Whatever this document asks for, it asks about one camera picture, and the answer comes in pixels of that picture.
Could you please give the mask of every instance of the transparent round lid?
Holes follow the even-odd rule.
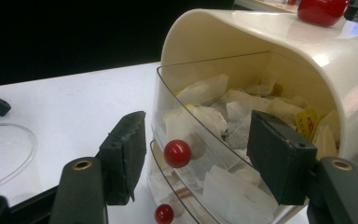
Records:
[[[20,174],[36,153],[36,138],[25,127],[0,123],[0,186]]]

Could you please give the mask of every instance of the white table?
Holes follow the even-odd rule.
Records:
[[[12,109],[0,123],[20,124],[36,136],[35,162],[41,191],[56,186],[62,167],[95,156],[107,134],[131,112],[146,112],[146,142],[152,140],[151,114],[159,63],[91,72],[0,86]],[[135,189],[135,202],[109,206],[110,223],[155,223],[156,205],[146,176],[149,155]],[[307,223],[302,213],[290,223]]]

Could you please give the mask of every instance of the table surface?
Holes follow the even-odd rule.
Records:
[[[107,134],[127,114],[146,112],[146,142],[152,140],[158,66],[159,63],[147,63],[0,86],[0,98],[12,106],[0,117],[0,123],[19,124],[36,136],[34,162],[39,179],[35,181],[40,191],[59,183],[67,162],[95,156]],[[147,147],[135,202],[108,206],[109,223],[155,223],[156,205],[146,183],[150,160]],[[288,223],[308,223],[304,210]]]

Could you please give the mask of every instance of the dark wall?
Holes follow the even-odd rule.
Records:
[[[0,85],[160,60],[173,22],[233,0],[0,1]]]

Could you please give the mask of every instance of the circular rim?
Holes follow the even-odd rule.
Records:
[[[19,173],[21,173],[25,168],[27,168],[27,166],[31,163],[31,161],[34,159],[34,155],[36,154],[36,149],[37,149],[37,143],[36,143],[36,137],[34,136],[34,133],[31,132],[31,130],[19,125],[19,124],[14,124],[14,123],[0,123],[0,127],[14,127],[14,128],[18,128],[21,129],[22,131],[25,131],[26,133],[29,134],[30,136],[30,141],[32,143],[32,150],[31,153],[28,155],[27,159],[22,163],[21,166],[19,166],[19,168],[17,168],[16,170],[14,170],[13,172],[11,172],[9,175],[3,177],[2,179],[0,179],[0,186],[6,184],[9,180],[13,179],[14,177],[16,177]]]

